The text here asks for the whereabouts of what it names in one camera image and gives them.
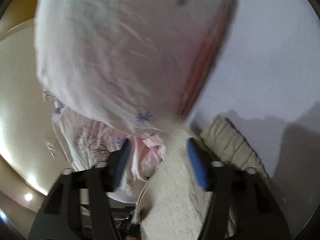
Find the beige cable knit sweater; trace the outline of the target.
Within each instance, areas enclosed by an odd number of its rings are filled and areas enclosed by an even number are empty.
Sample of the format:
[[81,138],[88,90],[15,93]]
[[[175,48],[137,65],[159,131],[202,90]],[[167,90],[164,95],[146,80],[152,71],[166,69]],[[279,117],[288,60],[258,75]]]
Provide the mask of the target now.
[[[172,132],[166,157],[140,194],[134,220],[143,239],[197,239],[201,232],[212,194],[197,184],[187,154],[187,140],[194,135],[181,127]],[[227,165],[256,169],[263,182],[270,183],[261,159],[222,116],[216,116],[196,142]]]

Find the pink floral pillow right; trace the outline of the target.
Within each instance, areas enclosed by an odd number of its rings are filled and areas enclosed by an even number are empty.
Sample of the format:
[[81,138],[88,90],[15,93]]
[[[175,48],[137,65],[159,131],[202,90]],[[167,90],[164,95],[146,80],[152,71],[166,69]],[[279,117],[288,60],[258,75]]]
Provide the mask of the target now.
[[38,0],[37,78],[73,111],[138,137],[192,109],[238,0]]

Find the pink floral pillow left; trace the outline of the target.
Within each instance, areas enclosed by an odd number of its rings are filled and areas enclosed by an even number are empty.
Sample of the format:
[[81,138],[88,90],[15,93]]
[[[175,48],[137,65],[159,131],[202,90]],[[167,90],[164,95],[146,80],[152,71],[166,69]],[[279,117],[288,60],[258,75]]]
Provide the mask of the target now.
[[54,103],[52,126],[66,159],[76,171],[105,161],[112,152],[121,149],[125,140],[130,141],[131,153],[121,184],[108,196],[122,203],[136,203],[144,185],[164,159],[165,147],[160,137],[144,139],[122,133],[76,113],[48,91],[43,92],[43,98]]

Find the pink floral pillow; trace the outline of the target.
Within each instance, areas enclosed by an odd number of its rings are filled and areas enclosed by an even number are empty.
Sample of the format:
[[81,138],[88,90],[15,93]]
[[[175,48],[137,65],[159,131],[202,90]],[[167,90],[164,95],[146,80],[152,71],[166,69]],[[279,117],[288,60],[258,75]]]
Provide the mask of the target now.
[[73,111],[138,137],[192,109],[238,0],[38,0],[37,78]]
[[131,153],[121,184],[108,196],[122,203],[136,203],[144,185],[164,159],[165,147],[160,137],[144,139],[122,133],[76,113],[48,91],[43,92],[43,98],[54,103],[52,126],[66,159],[76,171],[105,161],[112,152],[121,149],[125,140],[130,141]]

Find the lavender bed sheet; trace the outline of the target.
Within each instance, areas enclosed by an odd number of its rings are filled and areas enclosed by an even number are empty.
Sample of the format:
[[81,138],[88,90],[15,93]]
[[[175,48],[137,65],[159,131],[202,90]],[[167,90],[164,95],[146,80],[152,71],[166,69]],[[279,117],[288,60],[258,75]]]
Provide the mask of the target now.
[[189,120],[226,117],[257,152],[297,236],[319,205],[319,18],[308,0],[238,0]]

